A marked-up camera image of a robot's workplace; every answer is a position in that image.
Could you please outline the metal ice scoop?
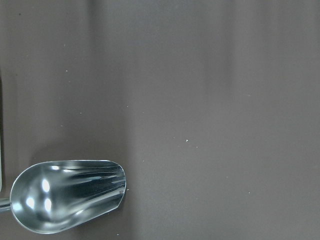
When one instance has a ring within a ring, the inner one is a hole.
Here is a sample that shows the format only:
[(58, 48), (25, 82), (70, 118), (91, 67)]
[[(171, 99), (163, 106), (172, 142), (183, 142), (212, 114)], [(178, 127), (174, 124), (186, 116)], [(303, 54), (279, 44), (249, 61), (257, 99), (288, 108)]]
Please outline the metal ice scoop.
[(18, 175), (0, 211), (33, 233), (56, 234), (116, 210), (126, 186), (125, 170), (114, 161), (45, 161)]

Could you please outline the cream rectangular tray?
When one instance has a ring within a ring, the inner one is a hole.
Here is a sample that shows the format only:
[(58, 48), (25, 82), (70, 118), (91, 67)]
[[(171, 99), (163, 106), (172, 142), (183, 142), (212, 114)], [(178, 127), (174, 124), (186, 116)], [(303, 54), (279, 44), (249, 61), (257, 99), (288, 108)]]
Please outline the cream rectangular tray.
[(2, 147), (2, 131), (3, 131), (3, 107), (2, 107), (2, 103), (3, 103), (3, 96), (2, 96), (2, 79), (0, 76), (0, 191), (2, 190), (3, 187), (3, 170), (2, 170), (2, 163), (3, 163), (3, 157), (2, 157), (2, 153), (3, 153), (3, 147)]

